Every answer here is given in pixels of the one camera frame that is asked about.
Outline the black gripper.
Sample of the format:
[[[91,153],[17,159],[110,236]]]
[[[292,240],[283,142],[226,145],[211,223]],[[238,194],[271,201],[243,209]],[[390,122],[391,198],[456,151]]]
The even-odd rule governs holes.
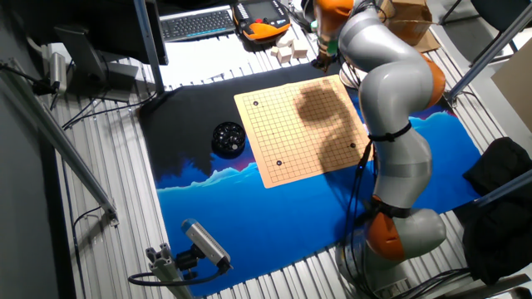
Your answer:
[[[319,53],[317,57],[312,60],[311,65],[316,69],[328,69],[332,60],[333,58],[328,54]]]

